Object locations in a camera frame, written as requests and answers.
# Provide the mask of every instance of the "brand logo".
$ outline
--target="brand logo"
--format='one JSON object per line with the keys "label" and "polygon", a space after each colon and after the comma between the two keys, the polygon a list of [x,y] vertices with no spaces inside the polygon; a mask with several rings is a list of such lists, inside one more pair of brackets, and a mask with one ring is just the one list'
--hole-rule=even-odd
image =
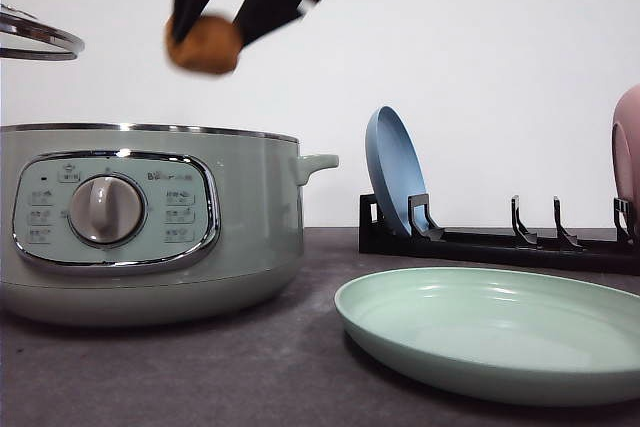
{"label": "brand logo", "polygon": [[186,180],[192,181],[193,176],[191,174],[166,174],[160,170],[155,172],[147,172],[148,180]]}

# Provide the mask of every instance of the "light green plate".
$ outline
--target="light green plate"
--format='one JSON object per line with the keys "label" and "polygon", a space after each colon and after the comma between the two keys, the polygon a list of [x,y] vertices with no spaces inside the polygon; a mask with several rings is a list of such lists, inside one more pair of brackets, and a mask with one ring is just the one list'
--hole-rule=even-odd
{"label": "light green plate", "polygon": [[514,404],[640,397],[640,297],[547,275],[421,268],[335,295],[349,335],[409,377]]}

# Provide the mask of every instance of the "black dish rack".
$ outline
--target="black dish rack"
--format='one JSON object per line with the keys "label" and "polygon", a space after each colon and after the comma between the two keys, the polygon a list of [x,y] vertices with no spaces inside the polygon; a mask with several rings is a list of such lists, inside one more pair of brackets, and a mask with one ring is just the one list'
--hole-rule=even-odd
{"label": "black dish rack", "polygon": [[[376,206],[377,219],[372,216]],[[616,240],[582,239],[561,224],[560,200],[554,197],[555,237],[530,232],[520,221],[519,197],[511,199],[513,233],[488,234],[452,231],[439,227],[429,212],[429,194],[408,198],[411,236],[400,237],[387,225],[374,194],[360,196],[359,250],[361,253],[428,257],[536,268],[640,275],[640,246],[635,235],[631,202],[614,199]],[[414,219],[423,208],[429,223],[421,229]],[[625,218],[622,225],[621,216]]]}

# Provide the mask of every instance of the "glass lid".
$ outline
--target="glass lid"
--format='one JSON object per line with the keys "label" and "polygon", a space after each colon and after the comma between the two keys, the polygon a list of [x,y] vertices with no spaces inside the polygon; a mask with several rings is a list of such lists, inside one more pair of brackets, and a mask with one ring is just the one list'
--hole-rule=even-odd
{"label": "glass lid", "polygon": [[0,57],[73,60],[84,50],[75,35],[38,22],[31,14],[0,4]]}

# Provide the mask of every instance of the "countertop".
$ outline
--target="countertop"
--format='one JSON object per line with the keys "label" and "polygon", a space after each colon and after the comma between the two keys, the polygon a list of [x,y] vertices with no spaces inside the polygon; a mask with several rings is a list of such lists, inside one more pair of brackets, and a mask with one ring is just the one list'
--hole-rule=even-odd
{"label": "countertop", "polygon": [[[509,406],[443,392],[379,364],[344,333],[333,305],[338,287],[393,268],[473,264],[359,254],[357,236],[356,228],[306,229],[296,279],[278,297],[223,317],[95,330],[0,313],[1,425],[640,425],[640,400]],[[640,276],[543,272],[640,294]]]}

